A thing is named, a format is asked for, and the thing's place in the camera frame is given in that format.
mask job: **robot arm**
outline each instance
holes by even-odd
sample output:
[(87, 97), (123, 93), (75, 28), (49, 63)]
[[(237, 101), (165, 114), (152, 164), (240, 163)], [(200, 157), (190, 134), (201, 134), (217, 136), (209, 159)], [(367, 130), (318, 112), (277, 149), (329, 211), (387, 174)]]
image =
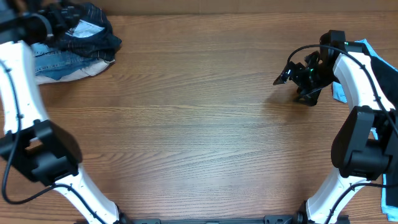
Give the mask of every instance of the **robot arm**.
[[(350, 54), (367, 68), (381, 104), (390, 111), (389, 116), (395, 118), (396, 122), (398, 119), (394, 105), (386, 98), (376, 80), (366, 46), (346, 42), (344, 32), (335, 30), (323, 35), (320, 43)], [(287, 79), (293, 80), (298, 85), (299, 93), (295, 101), (315, 106), (323, 87), (333, 81), (340, 82), (351, 112), (332, 145), (331, 160), (334, 168), (316, 194), (300, 208), (293, 222), (324, 224), (339, 197), (351, 189), (352, 185), (369, 183), (395, 168), (398, 158), (395, 148), (398, 142), (376, 102), (369, 78), (352, 58), (335, 50), (321, 48), (320, 52), (307, 56), (305, 61), (306, 66), (289, 60), (274, 85), (284, 84)], [(368, 139), (371, 128), (376, 128), (380, 139)], [(337, 205), (328, 223), (340, 223), (339, 213), (361, 187), (363, 186), (349, 191)]]
[[(367, 68), (371, 68), (371, 59), (369, 56), (357, 52), (349, 52), (349, 54), (358, 59)], [(347, 56), (340, 54), (336, 59), (333, 72), (343, 86), (350, 111), (352, 111), (355, 106), (369, 106), (374, 110), (380, 110), (379, 105), (374, 101), (374, 95), (369, 84), (369, 80), (359, 65)], [(384, 107), (394, 110), (395, 108), (392, 103), (388, 101), (384, 96), (384, 93), (381, 91), (373, 71), (370, 69), (369, 72), (376, 85)], [(332, 207), (343, 192), (354, 184), (368, 182), (370, 182), (370, 180), (367, 180), (365, 177), (350, 175), (349, 177), (344, 178), (340, 175), (338, 168), (332, 168), (329, 176), (322, 183), (316, 194), (306, 202), (308, 219), (315, 223), (325, 223)], [(344, 197), (333, 213), (330, 223), (337, 222), (338, 215), (342, 209), (362, 187), (363, 186), (357, 187), (355, 191), (350, 191), (349, 194)]]
[[(127, 216), (101, 193), (85, 172), (80, 148), (73, 136), (49, 120), (35, 84), (35, 57), (29, 44), (45, 41), (47, 37), (53, 37), (53, 32), (62, 31), (57, 30), (59, 21), (54, 19), (54, 14), (60, 11), (63, 13), (59, 16), (65, 16), (62, 24), (67, 25), (67, 29), (73, 27), (76, 11), (65, 13), (65, 10), (73, 10), (73, 6), (69, 6), (48, 14), (42, 11), (42, 15), (19, 17), (16, 9), (8, 3), (0, 1), (2, 16), (7, 15), (0, 18), (0, 94), (6, 134), (0, 139), (0, 155), (8, 161), (13, 146), (17, 145), (12, 165), (30, 181), (40, 181), (60, 192), (89, 223), (129, 223)], [(33, 28), (39, 35), (25, 35)], [(21, 127), (18, 127), (16, 103)], [(37, 139), (42, 144), (28, 154), (26, 148)]]

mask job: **wood grain surface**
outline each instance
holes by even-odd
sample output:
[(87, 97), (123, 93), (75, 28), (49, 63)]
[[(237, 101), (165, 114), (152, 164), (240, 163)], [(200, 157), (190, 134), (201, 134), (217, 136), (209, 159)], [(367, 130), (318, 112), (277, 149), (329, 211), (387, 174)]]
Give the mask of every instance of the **wood grain surface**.
[(109, 15), (398, 11), (396, 0), (91, 0)]
[[(339, 29), (348, 40), (367, 38), (398, 66), (396, 12), (110, 20), (123, 40), (116, 63), (40, 90), (51, 119), (80, 143), (91, 178), (132, 218), (293, 213), (328, 175), (331, 143), (349, 111), (330, 87), (309, 108), (292, 103), (293, 83), (272, 86), (288, 55)], [(12, 198), (40, 189), (12, 170)], [(352, 223), (387, 223), (380, 198), (381, 189), (365, 188), (343, 213)], [(19, 206), (0, 200), (0, 223), (82, 218), (55, 192)]]

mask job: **dark plaid shirt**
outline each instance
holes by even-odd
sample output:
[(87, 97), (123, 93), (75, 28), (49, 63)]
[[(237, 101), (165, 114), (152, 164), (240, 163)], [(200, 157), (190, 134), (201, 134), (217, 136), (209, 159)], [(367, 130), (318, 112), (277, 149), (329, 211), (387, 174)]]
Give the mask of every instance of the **dark plaid shirt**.
[(92, 3), (84, 3), (82, 6), (85, 8), (86, 15), (81, 20), (104, 27), (104, 29), (91, 37), (85, 38), (65, 34), (56, 42), (48, 44), (49, 47), (68, 50), (82, 57), (102, 58), (109, 62), (114, 60), (114, 55), (122, 40), (113, 35), (112, 25), (100, 8)]

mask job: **cable clip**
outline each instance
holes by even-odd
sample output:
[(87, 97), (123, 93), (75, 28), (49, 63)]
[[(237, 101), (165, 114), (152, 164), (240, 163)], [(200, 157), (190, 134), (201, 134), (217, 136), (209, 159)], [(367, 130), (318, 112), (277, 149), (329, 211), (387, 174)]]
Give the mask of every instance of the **cable clip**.
[(72, 189), (72, 184), (70, 184), (70, 187), (67, 187), (66, 189), (68, 189), (68, 191), (71, 191), (71, 189)]
[(355, 192), (355, 187), (353, 187), (352, 184), (349, 184), (349, 189), (351, 189), (353, 192)]
[(377, 100), (378, 100), (378, 101), (381, 101), (381, 96), (377, 96), (377, 97), (374, 96), (374, 100), (373, 100), (373, 101), (377, 102)]

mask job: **pile of clothes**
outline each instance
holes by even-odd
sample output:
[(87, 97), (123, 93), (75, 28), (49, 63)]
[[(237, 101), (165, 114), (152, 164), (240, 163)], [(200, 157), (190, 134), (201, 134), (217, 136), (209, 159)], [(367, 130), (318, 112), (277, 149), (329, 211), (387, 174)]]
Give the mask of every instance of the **pile of clothes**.
[(52, 43), (34, 44), (37, 84), (69, 82), (95, 76), (115, 61), (121, 39), (113, 35), (105, 13), (84, 3), (86, 14), (79, 24)]

